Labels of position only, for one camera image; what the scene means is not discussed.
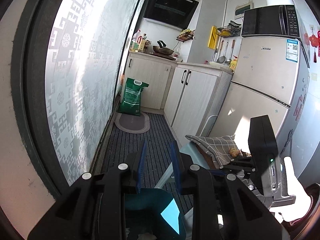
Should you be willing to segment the person's right hand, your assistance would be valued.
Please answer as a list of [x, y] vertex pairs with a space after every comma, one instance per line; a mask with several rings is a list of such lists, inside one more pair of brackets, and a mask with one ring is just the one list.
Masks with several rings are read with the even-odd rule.
[[303, 186], [295, 176], [292, 160], [290, 157], [284, 158], [284, 165], [287, 178], [287, 192], [296, 197], [295, 203], [291, 205], [271, 207], [270, 212], [274, 213], [275, 219], [282, 223], [291, 222], [303, 218], [310, 210], [312, 200], [305, 192]]

